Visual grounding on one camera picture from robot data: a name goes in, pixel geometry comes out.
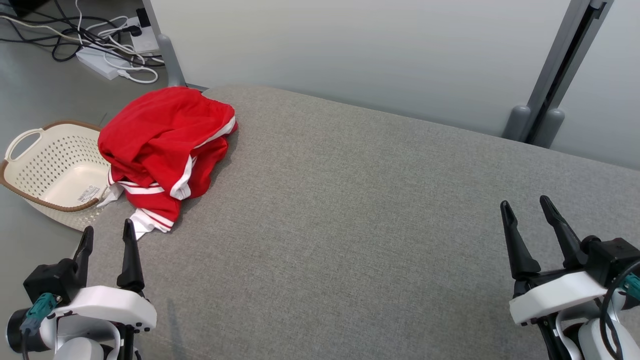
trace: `gray post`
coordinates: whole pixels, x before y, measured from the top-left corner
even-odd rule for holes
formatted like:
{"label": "gray post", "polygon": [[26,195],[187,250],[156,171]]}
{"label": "gray post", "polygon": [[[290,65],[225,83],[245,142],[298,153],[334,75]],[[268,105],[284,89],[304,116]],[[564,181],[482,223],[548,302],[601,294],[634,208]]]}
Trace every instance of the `gray post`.
{"label": "gray post", "polygon": [[520,141],[520,135],[524,131],[525,125],[531,116],[531,109],[525,105],[518,105],[511,109],[507,126],[504,128],[502,137],[509,140]]}
{"label": "gray post", "polygon": [[551,147],[551,144],[558,134],[558,130],[562,126],[564,121],[564,112],[559,109],[551,109],[545,114],[545,118],[542,120],[536,137],[531,142],[535,146]]}
{"label": "gray post", "polygon": [[151,6],[151,0],[142,0],[142,3],[145,5],[145,10],[147,11],[149,22],[151,23],[151,28],[154,30],[154,34],[156,34],[158,47],[160,47],[162,59],[164,60],[166,73],[169,77],[167,86],[186,86],[184,76],[182,75],[182,69],[180,69],[180,63],[178,62],[178,57],[175,54],[173,45],[171,44],[171,39],[160,31],[160,25],[156,19],[154,8]]}
{"label": "gray post", "polygon": [[[551,45],[551,49],[547,54],[547,59],[542,66],[542,71],[540,71],[538,80],[533,87],[529,102],[527,103],[531,114],[528,119],[524,120],[523,124],[517,125],[517,128],[520,129],[519,134],[516,134],[514,131],[509,131],[508,133],[506,131],[507,129],[505,129],[503,137],[505,137],[504,135],[510,135],[511,137],[509,138],[512,140],[521,142],[526,141],[527,136],[545,103],[547,94],[554,84],[556,75],[560,71],[564,56],[569,50],[573,37],[578,31],[584,12],[589,6],[589,1],[590,0],[571,0],[569,3],[562,23],[560,23],[560,28],[558,29],[556,38]],[[510,122],[511,119],[509,118],[507,126],[510,126]]]}

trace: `basket handle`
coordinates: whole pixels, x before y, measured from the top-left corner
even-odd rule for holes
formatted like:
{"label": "basket handle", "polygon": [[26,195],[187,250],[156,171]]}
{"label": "basket handle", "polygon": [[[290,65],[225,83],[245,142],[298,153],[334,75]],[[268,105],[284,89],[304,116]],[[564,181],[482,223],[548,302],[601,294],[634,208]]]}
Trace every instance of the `basket handle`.
{"label": "basket handle", "polygon": [[[22,154],[18,155],[17,158],[13,159],[11,157],[11,155],[12,155],[12,152],[15,149],[15,147],[18,146],[18,144],[21,141],[23,141],[27,136],[33,135],[33,134],[40,134],[40,136],[38,136],[36,141],[34,141],[31,144],[31,146],[29,146],[25,151],[23,151]],[[42,139],[42,134],[44,134],[44,130],[43,129],[31,129],[31,130],[27,130],[27,131],[23,132],[22,134],[18,135],[18,137],[13,139],[13,141],[9,144],[9,148],[7,148],[6,153],[4,154],[4,159],[9,163],[13,163],[14,161],[18,161],[23,155],[25,155],[27,152],[29,152],[29,150],[31,150]]]}

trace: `label sticker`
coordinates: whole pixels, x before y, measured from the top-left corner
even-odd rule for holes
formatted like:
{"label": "label sticker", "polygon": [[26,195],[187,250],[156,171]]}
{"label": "label sticker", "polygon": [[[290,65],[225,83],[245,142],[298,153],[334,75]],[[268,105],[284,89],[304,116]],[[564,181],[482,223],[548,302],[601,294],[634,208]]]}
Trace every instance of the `label sticker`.
{"label": "label sticker", "polygon": [[98,194],[99,191],[100,191],[99,187],[94,185],[89,185],[89,187],[82,192],[82,195],[80,195],[80,197],[78,198],[78,201],[84,204],[85,202],[91,200],[96,194]]}

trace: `gray upholstered surface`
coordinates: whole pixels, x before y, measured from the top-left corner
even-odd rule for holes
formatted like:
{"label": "gray upholstered surface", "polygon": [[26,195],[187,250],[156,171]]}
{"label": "gray upholstered surface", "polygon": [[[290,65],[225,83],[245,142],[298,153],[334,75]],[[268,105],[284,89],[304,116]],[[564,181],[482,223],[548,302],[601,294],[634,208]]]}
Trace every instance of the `gray upholstered surface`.
{"label": "gray upholstered surface", "polygon": [[[639,172],[272,88],[205,94],[240,128],[209,192],[139,242],[148,360],[543,359],[509,315],[500,201],[543,269],[562,258],[541,194],[579,236],[639,244]],[[99,217],[90,284],[115,285],[131,212]]]}

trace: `white plastic basket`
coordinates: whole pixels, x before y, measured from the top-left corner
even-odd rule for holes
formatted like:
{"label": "white plastic basket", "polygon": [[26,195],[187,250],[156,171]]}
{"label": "white plastic basket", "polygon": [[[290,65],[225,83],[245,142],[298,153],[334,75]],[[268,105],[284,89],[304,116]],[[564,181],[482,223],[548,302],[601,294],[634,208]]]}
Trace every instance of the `white plastic basket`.
{"label": "white plastic basket", "polygon": [[[38,139],[22,154],[16,146]],[[91,225],[107,189],[109,163],[98,151],[100,128],[67,120],[16,137],[0,167],[0,183],[53,220],[82,231]]]}

